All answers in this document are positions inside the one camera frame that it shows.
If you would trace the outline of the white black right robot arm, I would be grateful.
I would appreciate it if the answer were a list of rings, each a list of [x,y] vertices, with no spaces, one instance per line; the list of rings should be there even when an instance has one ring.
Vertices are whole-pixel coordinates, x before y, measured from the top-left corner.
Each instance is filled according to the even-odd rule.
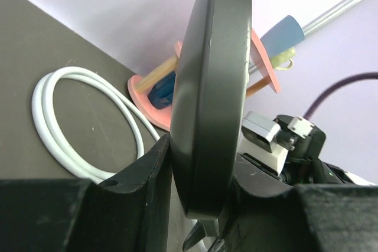
[[[326,134],[312,123],[309,132],[299,135],[295,131],[308,121],[301,117],[280,114],[275,122],[281,127],[279,137],[288,142],[289,151],[279,179],[288,185],[296,184],[356,184],[374,186],[364,178],[323,162],[320,153],[326,141]]]

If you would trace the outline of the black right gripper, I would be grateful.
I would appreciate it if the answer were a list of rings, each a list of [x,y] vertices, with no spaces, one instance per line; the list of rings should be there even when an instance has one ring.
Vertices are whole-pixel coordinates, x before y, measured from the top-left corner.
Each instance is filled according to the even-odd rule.
[[[279,179],[288,185],[345,184],[343,171],[320,159],[326,134],[306,119],[284,114],[275,120],[281,127],[278,141],[289,146]]]

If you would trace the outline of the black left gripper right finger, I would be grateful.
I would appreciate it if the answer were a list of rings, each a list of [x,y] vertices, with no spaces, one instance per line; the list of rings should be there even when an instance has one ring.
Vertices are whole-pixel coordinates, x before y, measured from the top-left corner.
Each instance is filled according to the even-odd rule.
[[[289,186],[238,156],[219,225],[227,251],[376,251],[377,188]]]

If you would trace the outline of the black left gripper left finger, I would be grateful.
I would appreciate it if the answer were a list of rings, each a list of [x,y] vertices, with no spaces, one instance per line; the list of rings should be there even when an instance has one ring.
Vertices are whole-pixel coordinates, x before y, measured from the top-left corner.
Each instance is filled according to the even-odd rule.
[[[87,179],[1,181],[2,251],[165,251],[170,137],[95,184]]]

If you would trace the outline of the grey shower head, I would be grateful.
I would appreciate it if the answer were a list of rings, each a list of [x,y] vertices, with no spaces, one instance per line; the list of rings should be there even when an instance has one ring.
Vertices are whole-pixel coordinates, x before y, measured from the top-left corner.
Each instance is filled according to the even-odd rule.
[[[195,0],[176,72],[172,169],[185,216],[213,220],[225,203],[245,103],[252,0]]]

